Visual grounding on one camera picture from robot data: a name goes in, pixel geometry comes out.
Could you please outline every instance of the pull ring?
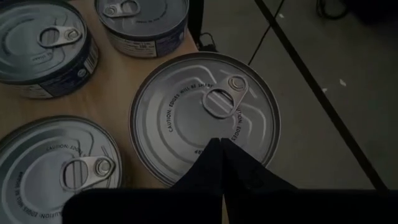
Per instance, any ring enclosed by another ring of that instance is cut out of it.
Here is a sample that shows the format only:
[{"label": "pull ring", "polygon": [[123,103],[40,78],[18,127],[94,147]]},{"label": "pull ring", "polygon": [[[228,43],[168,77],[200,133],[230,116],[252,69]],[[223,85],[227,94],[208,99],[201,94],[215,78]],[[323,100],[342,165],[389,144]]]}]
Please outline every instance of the pull ring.
[{"label": "pull ring", "polygon": [[[52,44],[45,44],[42,42],[44,33],[49,30],[55,30],[59,33],[58,39]],[[81,38],[81,32],[74,27],[64,26],[49,26],[42,30],[37,36],[37,43],[44,48],[54,48],[66,44],[72,44]]]},{"label": "pull ring", "polygon": [[[221,82],[214,85],[210,88],[204,95],[202,99],[203,107],[211,114],[212,116],[220,119],[229,118],[232,116],[237,110],[238,106],[241,104],[244,96],[249,90],[248,81],[240,76],[235,75],[232,77],[228,77]],[[231,101],[232,101],[232,110],[226,114],[218,114],[213,109],[211,109],[207,104],[208,95],[214,91],[218,91],[224,93]]]},{"label": "pull ring", "polygon": [[[87,166],[87,179],[78,188],[71,188],[65,183],[65,174],[67,167],[73,162],[83,162]],[[79,157],[69,160],[61,168],[60,183],[61,187],[69,192],[79,192],[87,187],[90,187],[98,182],[106,180],[115,168],[115,163],[107,156],[95,156],[95,157]]]},{"label": "pull ring", "polygon": [[[137,6],[134,12],[123,11],[123,5],[132,2]],[[109,18],[132,17],[141,12],[141,6],[136,0],[125,0],[121,3],[109,4],[104,8],[103,14]]]}]

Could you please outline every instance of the blue can label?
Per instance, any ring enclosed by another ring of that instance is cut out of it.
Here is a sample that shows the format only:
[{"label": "blue can label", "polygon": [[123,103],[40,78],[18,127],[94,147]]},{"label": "blue can label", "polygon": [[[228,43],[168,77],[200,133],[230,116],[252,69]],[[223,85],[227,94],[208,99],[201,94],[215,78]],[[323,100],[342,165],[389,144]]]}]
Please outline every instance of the blue can label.
[{"label": "blue can label", "polygon": [[53,98],[71,93],[94,72],[98,63],[98,48],[91,40],[90,52],[69,71],[35,85],[15,85],[20,95],[28,98]]}]

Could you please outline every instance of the can lid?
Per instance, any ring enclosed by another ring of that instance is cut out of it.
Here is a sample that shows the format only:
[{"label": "can lid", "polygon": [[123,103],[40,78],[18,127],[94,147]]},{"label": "can lid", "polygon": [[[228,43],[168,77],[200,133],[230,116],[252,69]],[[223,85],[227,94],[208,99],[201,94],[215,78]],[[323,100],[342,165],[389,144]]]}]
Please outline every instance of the can lid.
[{"label": "can lid", "polygon": [[131,106],[130,132],[144,165],[173,185],[211,138],[229,138],[267,165],[280,118],[271,90],[255,71],[200,52],[174,58],[149,75]]},{"label": "can lid", "polygon": [[128,37],[155,37],[178,26],[188,14],[187,0],[96,0],[102,23]]},{"label": "can lid", "polygon": [[86,25],[65,2],[9,1],[0,9],[0,81],[29,82],[67,66],[86,40]]},{"label": "can lid", "polygon": [[121,158],[102,128],[83,118],[45,118],[0,142],[0,220],[61,223],[63,204],[81,190],[121,184]]}]

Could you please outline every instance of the metal can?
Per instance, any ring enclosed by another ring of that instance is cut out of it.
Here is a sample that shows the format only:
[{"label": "metal can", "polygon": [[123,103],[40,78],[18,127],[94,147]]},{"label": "metal can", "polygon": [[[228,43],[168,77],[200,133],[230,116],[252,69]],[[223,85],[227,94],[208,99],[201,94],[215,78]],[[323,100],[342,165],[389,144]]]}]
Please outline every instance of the metal can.
[{"label": "metal can", "polygon": [[79,12],[63,1],[0,4],[0,82],[28,98],[63,96],[81,87],[98,48]]},{"label": "metal can", "polygon": [[26,124],[0,142],[2,223],[61,223],[78,192],[121,185],[112,137],[83,118],[57,116]]},{"label": "metal can", "polygon": [[210,52],[156,68],[132,102],[129,125],[137,155],[165,185],[191,168],[211,138],[229,138],[266,166],[280,135],[267,84],[242,62]]},{"label": "metal can", "polygon": [[188,0],[96,0],[114,48],[133,57],[162,57],[182,43]]}]

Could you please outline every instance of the can side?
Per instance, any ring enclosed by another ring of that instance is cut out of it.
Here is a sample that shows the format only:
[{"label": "can side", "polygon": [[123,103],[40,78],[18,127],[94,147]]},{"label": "can side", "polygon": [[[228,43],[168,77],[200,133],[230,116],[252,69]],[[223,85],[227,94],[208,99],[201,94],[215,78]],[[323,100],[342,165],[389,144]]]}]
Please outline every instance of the can side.
[{"label": "can side", "polygon": [[99,51],[94,39],[91,39],[87,54],[82,55],[75,66],[69,71],[50,78],[38,84],[32,85],[9,85],[16,89],[19,94],[27,98],[46,99],[64,96],[74,92],[85,84],[98,64]]},{"label": "can side", "polygon": [[154,39],[148,41],[134,40],[134,38],[123,39],[107,29],[108,39],[112,46],[129,56],[139,58],[154,58],[163,57],[175,51],[186,36],[186,21],[180,24],[176,29],[170,33],[169,36],[161,39]]}]

